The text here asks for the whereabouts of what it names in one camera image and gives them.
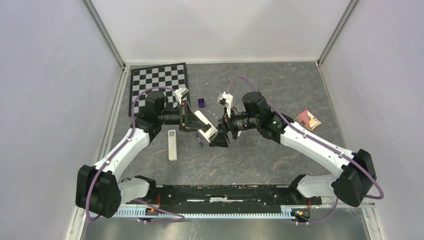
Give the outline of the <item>long white remote control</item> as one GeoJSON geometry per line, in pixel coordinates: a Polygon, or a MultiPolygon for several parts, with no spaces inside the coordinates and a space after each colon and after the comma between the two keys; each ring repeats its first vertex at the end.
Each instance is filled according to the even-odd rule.
{"type": "Polygon", "coordinates": [[[168,160],[173,162],[178,159],[176,131],[174,129],[169,130],[167,134],[168,134],[168,160]]]}

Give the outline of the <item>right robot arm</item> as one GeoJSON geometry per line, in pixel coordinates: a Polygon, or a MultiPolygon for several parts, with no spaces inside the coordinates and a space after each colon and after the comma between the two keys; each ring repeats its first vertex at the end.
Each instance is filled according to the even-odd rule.
{"type": "Polygon", "coordinates": [[[299,175],[291,183],[289,199],[302,204],[312,197],[336,197],[351,207],[359,207],[377,181],[371,154],[359,149],[354,152],[332,144],[308,131],[292,118],[273,111],[258,91],[246,93],[245,110],[237,112],[233,96],[223,92],[217,102],[224,106],[218,127],[209,138],[210,147],[229,147],[228,134],[236,140],[241,132],[257,130],[265,139],[292,148],[322,165],[327,175],[299,175]]]}

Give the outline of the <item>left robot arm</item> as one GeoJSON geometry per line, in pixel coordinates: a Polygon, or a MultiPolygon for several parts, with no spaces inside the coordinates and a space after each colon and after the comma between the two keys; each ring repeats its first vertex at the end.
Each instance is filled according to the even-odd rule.
{"type": "Polygon", "coordinates": [[[186,87],[171,92],[178,106],[165,106],[164,87],[152,87],[140,93],[146,95],[145,106],[138,114],[131,113],[132,124],[123,139],[111,152],[93,166],[83,165],[77,173],[75,204],[84,209],[86,217],[94,213],[97,218],[111,218],[120,205],[142,200],[153,203],[157,198],[155,181],[143,176],[119,183],[124,170],[138,153],[146,148],[162,130],[163,125],[177,125],[182,132],[199,132],[206,140],[217,132],[216,127],[200,112],[193,112],[183,99],[189,92],[186,87]]]}

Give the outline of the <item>red white remote control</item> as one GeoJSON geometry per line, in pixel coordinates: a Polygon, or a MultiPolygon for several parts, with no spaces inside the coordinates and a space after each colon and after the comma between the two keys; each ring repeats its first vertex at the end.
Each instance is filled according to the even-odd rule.
{"type": "Polygon", "coordinates": [[[200,110],[195,111],[194,114],[205,125],[205,129],[198,130],[198,133],[204,137],[208,143],[211,143],[211,141],[218,133],[218,129],[205,117],[205,115],[200,110]]]}

